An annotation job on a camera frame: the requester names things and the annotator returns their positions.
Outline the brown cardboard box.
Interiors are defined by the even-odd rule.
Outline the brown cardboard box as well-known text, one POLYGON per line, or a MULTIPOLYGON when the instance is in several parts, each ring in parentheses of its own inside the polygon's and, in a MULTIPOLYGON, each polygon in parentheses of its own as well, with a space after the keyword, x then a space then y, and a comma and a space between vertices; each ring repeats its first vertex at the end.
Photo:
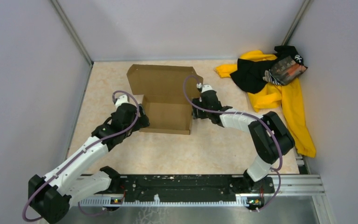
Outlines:
POLYGON ((127 78, 132 94, 143 95, 150 126, 142 132, 190 134, 193 117, 188 100, 199 98, 196 85, 203 83, 193 67, 133 64, 127 78))

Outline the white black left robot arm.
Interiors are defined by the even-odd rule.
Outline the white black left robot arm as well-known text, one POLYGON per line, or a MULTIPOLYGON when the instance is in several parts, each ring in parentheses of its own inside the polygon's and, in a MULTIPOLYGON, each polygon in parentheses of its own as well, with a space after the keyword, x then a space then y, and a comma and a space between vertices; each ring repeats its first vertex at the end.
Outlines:
POLYGON ((55 224, 64 218, 71 207, 95 193, 124 192, 120 174, 108 166, 91 176, 81 175, 133 132, 150 125, 143 106, 137 101, 133 104, 129 102, 133 98, 122 91, 121 96, 113 98, 116 111, 91 133, 73 155, 44 176, 34 175, 30 178, 28 201, 22 211, 22 218, 26 222, 32 222, 26 216, 28 207, 33 208, 40 218, 55 224))

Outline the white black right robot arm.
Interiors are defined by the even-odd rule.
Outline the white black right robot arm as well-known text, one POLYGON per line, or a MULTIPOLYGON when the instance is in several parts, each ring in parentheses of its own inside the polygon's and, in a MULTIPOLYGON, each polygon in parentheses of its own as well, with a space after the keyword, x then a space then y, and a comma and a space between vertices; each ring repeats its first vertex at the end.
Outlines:
POLYGON ((208 84, 198 83, 199 98, 192 99, 193 119, 209 119, 221 127, 234 128, 251 135, 257 156, 244 172, 244 187, 256 192, 262 186, 272 165, 281 161, 294 146, 295 140, 275 112, 264 115, 240 112, 222 106, 217 92, 208 84))

